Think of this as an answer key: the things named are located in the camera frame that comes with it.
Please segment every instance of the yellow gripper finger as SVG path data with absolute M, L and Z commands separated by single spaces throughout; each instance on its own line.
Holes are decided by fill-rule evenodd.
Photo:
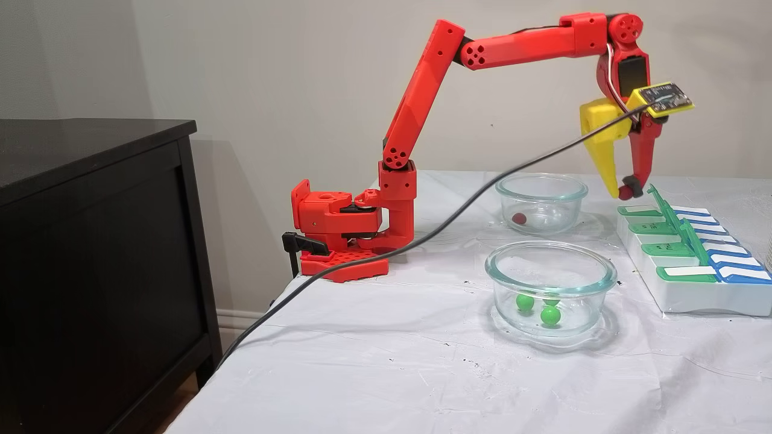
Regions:
M 586 134 L 622 114 L 621 109 L 608 98 L 582 104 L 579 107 L 581 133 Z M 614 164 L 614 142 L 627 137 L 632 121 L 625 119 L 584 141 L 598 173 L 612 198 L 619 197 L 617 171 Z

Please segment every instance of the clear glass bowl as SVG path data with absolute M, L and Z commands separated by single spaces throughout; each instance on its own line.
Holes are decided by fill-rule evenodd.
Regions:
M 573 227 L 587 186 L 566 175 L 516 173 L 496 183 L 504 222 L 516 231 L 551 235 Z
M 565 337 L 590 329 L 617 279 L 611 261 L 557 241 L 522 241 L 485 261 L 501 317 L 529 334 Z

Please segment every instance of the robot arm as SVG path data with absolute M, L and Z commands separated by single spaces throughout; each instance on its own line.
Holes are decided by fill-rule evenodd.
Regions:
M 589 107 L 591 116 L 587 119 L 583 112 L 585 128 L 609 114 L 627 110 L 625 103 L 633 90 L 649 85 L 648 56 L 635 43 L 642 26 L 641 19 L 632 14 L 581 13 L 561 17 L 555 26 L 473 40 L 464 36 L 464 28 L 438 20 L 383 140 L 383 158 L 378 162 L 380 189 L 365 190 L 354 198 L 351 193 L 312 192 L 308 180 L 293 189 L 295 227 L 329 249 L 327 255 L 304 252 L 300 257 L 302 273 L 314 274 L 338 263 L 375 256 L 378 250 L 397 249 L 413 240 L 416 171 L 410 155 L 451 63 L 480 70 L 598 55 L 598 85 L 608 100 Z M 654 119 L 643 113 L 636 122 L 618 127 L 616 136 L 587 144 L 612 196 L 627 199 L 642 195 L 663 119 L 666 117 Z M 634 174 L 625 177 L 625 185 L 616 189 L 613 140 L 627 134 L 631 137 Z M 389 226 L 379 232 L 382 209 L 389 211 Z M 388 262 L 381 259 L 338 270 L 327 278 L 342 282 L 387 272 Z
M 635 42 L 642 30 L 643 22 L 633 14 L 606 16 L 586 12 L 561 17 L 556 26 L 473 40 L 464 36 L 464 28 L 438 20 L 386 133 L 383 165 L 401 170 L 408 164 L 451 62 L 480 70 L 556 57 L 600 56 L 598 86 L 624 110 L 630 93 L 650 84 L 648 55 Z M 612 196 L 626 200 L 643 194 L 642 186 L 652 167 L 654 140 L 665 120 L 654 121 L 644 116 L 630 131 L 634 173 L 625 178 L 625 185 L 618 192 L 609 190 Z M 611 158 L 602 160 L 605 164 L 613 164 L 613 149 L 603 148 L 604 155 L 609 151 Z M 608 177 L 610 170 L 614 168 L 598 164 L 607 184 L 616 182 L 615 176 L 613 180 Z

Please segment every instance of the black dresser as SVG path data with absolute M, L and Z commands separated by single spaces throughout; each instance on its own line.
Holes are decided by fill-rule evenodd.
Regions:
M 192 120 L 0 120 L 0 432 L 138 432 L 222 356 Z

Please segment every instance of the wall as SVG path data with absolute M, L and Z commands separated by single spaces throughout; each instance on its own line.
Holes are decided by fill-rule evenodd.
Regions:
M 0 41 L 0 117 L 58 117 L 32 2 L 0 2 Z
M 61 116 L 198 122 L 195 163 L 225 316 L 264 311 L 286 285 L 279 236 L 293 228 L 289 193 L 298 181 L 356 194 L 374 180 L 381 139 L 437 18 L 474 38 L 554 24 L 571 12 L 638 13 L 652 80 L 676 81 L 698 106 L 665 126 L 655 173 L 772 175 L 764 127 L 772 5 L 763 0 L 35 6 Z M 502 170 L 565 143 L 579 131 L 577 106 L 600 96 L 594 64 L 555 59 L 476 72 L 452 65 L 414 159 L 420 168 Z M 618 159 L 626 172 L 629 150 L 619 146 Z M 537 170 L 594 172 L 581 148 Z

